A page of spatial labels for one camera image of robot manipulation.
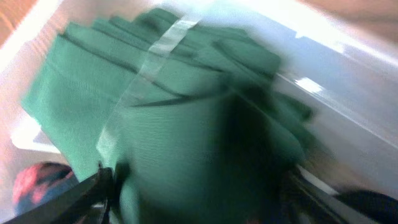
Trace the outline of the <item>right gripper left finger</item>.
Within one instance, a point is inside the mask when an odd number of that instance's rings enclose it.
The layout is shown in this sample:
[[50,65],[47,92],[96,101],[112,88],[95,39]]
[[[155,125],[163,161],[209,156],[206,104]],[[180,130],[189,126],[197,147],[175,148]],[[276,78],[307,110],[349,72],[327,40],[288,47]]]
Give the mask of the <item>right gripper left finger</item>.
[[109,211],[113,202],[113,170],[99,168],[87,178],[57,198],[19,215],[5,224],[88,223],[110,222]]

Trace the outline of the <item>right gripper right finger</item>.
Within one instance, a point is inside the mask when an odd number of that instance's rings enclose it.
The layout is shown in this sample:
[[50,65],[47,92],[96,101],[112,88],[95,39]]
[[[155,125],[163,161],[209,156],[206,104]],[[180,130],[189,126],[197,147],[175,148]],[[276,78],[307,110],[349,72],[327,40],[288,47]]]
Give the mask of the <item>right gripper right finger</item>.
[[280,183],[280,204],[287,223],[354,223],[354,212],[303,178],[286,172]]

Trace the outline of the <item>red navy plaid shirt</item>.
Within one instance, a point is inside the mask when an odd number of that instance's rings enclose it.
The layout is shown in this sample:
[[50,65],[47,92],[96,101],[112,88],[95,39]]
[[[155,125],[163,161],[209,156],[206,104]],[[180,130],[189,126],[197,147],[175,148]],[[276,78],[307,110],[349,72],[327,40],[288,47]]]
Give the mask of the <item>red navy plaid shirt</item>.
[[72,168],[57,162],[40,162],[20,171],[12,188],[16,215],[22,215],[58,197],[79,183]]

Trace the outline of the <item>dark green garment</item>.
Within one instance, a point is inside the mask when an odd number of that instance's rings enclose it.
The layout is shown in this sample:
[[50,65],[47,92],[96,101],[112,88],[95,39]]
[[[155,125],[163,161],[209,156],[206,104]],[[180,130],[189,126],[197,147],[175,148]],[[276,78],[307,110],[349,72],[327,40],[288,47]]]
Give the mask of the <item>dark green garment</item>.
[[79,179],[123,173],[118,223],[282,223],[312,110],[275,91],[280,57],[241,29],[193,26],[161,59],[150,47],[176,22],[155,8],[69,24],[23,108]]

